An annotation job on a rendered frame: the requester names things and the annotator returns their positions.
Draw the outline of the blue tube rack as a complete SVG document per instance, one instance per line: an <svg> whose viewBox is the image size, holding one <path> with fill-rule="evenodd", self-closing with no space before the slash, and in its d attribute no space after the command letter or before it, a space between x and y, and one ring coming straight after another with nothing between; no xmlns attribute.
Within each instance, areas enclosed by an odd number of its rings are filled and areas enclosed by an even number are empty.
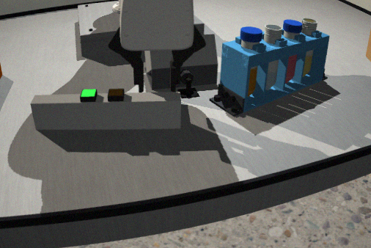
<svg viewBox="0 0 371 248"><path fill-rule="evenodd" d="M275 40L275 44L271 44L264 41L264 34L262 32L262 41L253 45L252 49L242 47L240 37L222 43L220 84L245 98L243 112L323 80L329 35L317 30L312 32L312 35L301 32L295 35L293 40L284 37L282 28L282 38ZM306 52L311 50L314 50L311 69L303 77ZM285 83L289 56L296 54L295 75L293 79ZM279 60L276 83L269 90L265 90L268 63L276 60ZM256 66L255 91L248 97L250 71Z"/></svg>

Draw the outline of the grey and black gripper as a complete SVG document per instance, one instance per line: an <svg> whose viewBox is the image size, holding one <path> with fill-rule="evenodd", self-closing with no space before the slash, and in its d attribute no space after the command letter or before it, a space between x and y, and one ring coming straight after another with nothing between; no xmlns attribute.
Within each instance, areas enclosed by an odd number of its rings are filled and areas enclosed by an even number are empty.
<svg viewBox="0 0 371 248"><path fill-rule="evenodd" d="M205 46L194 26L193 0L121 0L120 26L109 41L109 48L131 64L139 92L144 92L142 51L177 50L170 61L170 89L176 92L180 67Z"/></svg>

